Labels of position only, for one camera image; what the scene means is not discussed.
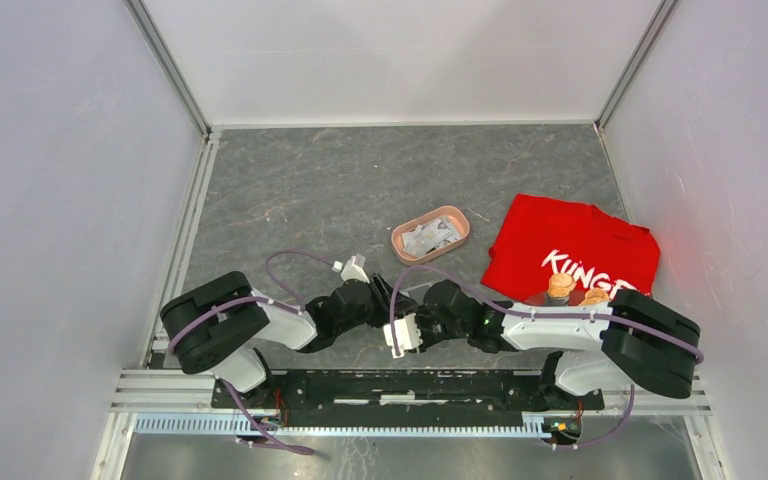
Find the pink oval tray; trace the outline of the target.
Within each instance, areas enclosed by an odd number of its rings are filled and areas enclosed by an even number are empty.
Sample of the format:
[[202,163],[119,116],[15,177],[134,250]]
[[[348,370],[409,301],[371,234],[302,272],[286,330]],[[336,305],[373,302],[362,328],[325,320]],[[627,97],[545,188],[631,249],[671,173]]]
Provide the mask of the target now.
[[460,209],[442,206],[395,227],[391,243],[398,260],[413,266],[458,248],[470,232],[470,223]]

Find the grey card holder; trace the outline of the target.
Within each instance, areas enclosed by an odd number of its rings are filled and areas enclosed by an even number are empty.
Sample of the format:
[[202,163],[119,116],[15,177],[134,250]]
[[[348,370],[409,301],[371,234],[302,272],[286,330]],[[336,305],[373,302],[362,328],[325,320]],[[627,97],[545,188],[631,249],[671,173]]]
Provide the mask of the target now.
[[406,296],[413,301],[422,303],[425,293],[433,286],[432,282],[426,282],[418,285],[414,285],[407,288],[402,288],[399,290],[399,293],[403,296]]

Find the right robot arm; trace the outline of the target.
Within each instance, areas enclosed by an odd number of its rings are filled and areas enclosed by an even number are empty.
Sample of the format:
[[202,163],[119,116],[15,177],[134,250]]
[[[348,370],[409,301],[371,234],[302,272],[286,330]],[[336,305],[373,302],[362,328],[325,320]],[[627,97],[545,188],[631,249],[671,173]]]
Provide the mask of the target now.
[[481,302],[444,280],[419,304],[393,304],[390,315],[383,331],[396,358],[455,339],[488,354],[547,351],[537,392],[551,408],[626,386],[686,399],[704,359],[700,326],[636,290],[578,306],[534,306]]

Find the grey credit card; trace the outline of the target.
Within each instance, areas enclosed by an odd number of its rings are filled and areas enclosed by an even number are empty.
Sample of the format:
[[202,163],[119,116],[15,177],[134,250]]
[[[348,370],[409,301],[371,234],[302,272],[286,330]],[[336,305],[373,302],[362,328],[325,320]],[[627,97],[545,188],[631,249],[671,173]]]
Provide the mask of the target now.
[[402,251],[415,258],[426,256],[462,239],[454,221],[446,215],[436,217],[401,234]]

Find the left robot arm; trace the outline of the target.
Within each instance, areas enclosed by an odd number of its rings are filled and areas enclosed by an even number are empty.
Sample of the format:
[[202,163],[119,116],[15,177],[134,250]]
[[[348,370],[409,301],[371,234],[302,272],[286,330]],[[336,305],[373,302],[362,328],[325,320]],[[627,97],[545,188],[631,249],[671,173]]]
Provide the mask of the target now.
[[346,280],[331,294],[297,307],[266,296],[242,272],[231,271],[166,303],[160,320],[169,336],[168,353],[183,373],[212,373],[257,408],[272,399],[274,381],[249,341],[319,352],[359,326],[385,328],[392,293],[392,286],[373,274],[367,281]]

